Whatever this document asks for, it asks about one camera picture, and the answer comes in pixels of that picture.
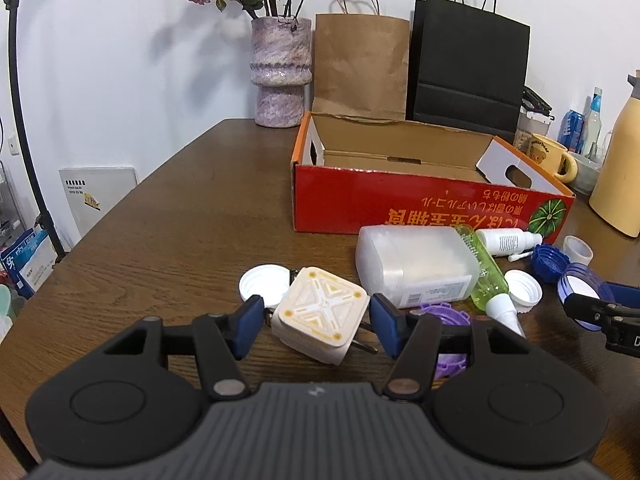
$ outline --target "ceramic vase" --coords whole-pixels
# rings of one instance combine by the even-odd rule
[[[251,82],[258,87],[255,122],[268,128],[298,126],[311,83],[311,20],[257,18],[252,22]]]

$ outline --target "brown paper bag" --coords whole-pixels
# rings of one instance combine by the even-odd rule
[[[316,14],[313,111],[404,120],[409,65],[407,20],[376,14]]]

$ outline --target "green pumpkin illustration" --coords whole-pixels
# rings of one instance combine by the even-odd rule
[[[527,231],[541,234],[543,238],[547,238],[560,227],[565,213],[566,206],[562,200],[559,198],[547,200],[531,215]]]

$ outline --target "cardboard box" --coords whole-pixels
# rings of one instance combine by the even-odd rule
[[[529,228],[552,243],[575,198],[499,137],[315,113],[300,126],[291,182],[294,229],[313,233],[465,223]]]

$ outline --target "wooden table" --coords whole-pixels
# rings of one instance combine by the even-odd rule
[[[202,313],[230,312],[240,302],[238,279],[262,263],[313,265],[357,280],[356,237],[293,232],[294,136],[294,130],[267,130],[251,120],[223,121],[129,193],[59,264],[0,346],[0,404],[31,449],[24,407],[34,389],[139,318],[156,315],[166,324],[187,324]],[[575,203],[564,234],[593,248],[592,267],[601,277],[640,285],[640,246],[583,202]],[[504,258],[501,263],[525,265]],[[607,352],[602,334],[564,316],[553,288],[544,293],[542,303],[522,316],[527,337],[606,395],[609,428],[595,463],[613,478],[640,478],[640,360]],[[465,307],[474,312],[472,304]],[[197,382],[193,360],[174,359],[171,366]],[[325,366],[264,330],[241,368],[254,385],[380,384],[391,361],[352,349],[340,367]],[[3,444],[0,461],[3,479],[20,478]]]

